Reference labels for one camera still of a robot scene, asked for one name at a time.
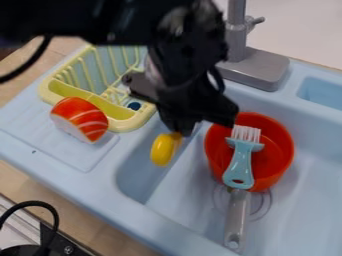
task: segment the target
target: orange bowl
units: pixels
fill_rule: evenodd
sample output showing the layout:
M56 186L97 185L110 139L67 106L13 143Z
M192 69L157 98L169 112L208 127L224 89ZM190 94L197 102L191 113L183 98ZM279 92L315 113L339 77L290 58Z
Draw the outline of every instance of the orange bowl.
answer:
M236 124L261 129L260 143L265 147L252 155L255 179L250 192L262 191L274 185L290 167L294 158L294 143L286 128L278 121L257 113L239 113ZM221 181L233 157L234 149L226 143L232 129L214 124L205 138L205 151L214 177Z

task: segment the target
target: light blue plastic sink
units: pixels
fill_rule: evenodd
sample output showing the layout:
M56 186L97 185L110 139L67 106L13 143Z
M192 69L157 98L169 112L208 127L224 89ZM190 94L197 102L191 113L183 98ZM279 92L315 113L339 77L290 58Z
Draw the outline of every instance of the light blue plastic sink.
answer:
M36 93L42 79L0 110L2 159L163 255L235 255L221 245L229 195L203 150L209 123L159 168L149 160L167 131L157 114L136 131L85 145L49 120L51 106ZM296 143L281 181L253 194L245 255L342 255L342 75L291 61L277 92L226 86L243 110L276 118Z

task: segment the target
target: plastic toy kitchen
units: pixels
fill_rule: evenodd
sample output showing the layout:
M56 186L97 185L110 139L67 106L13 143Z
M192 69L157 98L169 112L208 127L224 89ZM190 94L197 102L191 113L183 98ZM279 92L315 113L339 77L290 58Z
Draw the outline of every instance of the plastic toy kitchen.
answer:
M86 47L62 61L0 109L0 156L164 255L236 255L223 246L230 194L212 177L204 149L211 124L199 124L167 167L150 160L167 128L153 105L130 98L120 83L143 55ZM293 60L275 92L225 81L243 111L286 127L296 152L277 184L251 193L243 255L340 255L341 81L340 73ZM70 96L107 115L110 131L97 143L53 124L50 104Z

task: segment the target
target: black wire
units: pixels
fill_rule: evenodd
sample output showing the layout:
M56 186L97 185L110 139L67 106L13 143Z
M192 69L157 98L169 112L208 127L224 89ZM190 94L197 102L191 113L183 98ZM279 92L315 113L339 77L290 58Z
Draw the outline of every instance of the black wire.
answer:
M16 204L9 208L1 217L0 217L0 230L2 229L5 221L17 210L26 208L26 207L31 207L31 206L38 206L38 207L43 207L47 210L49 210L53 216L54 223L52 227L52 232L50 232L49 237L45 240L45 243L42 244L38 251L33 255L33 256L46 256L47 255L47 249L49 245L52 243L53 239L55 238L57 231L58 231L58 226L59 226L59 216L56 211L56 209L48 204L44 203L41 201L27 201L27 202L22 202L19 204Z
M36 52L20 67L13 70L12 72L0 77L0 84L3 84L19 75L24 73L28 68L30 68L45 52L46 48L49 46L52 40L52 36L44 36L43 42L37 48Z

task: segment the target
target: faucet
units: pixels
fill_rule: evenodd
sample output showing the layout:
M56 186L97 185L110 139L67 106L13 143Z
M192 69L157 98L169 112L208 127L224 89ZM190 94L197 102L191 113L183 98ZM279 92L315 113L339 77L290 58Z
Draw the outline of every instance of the faucet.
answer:
M265 91L275 91L285 77L289 59L247 47L248 33L264 21L264 17L246 16L246 0L228 0L226 40L229 45L229 58L217 67L227 80Z

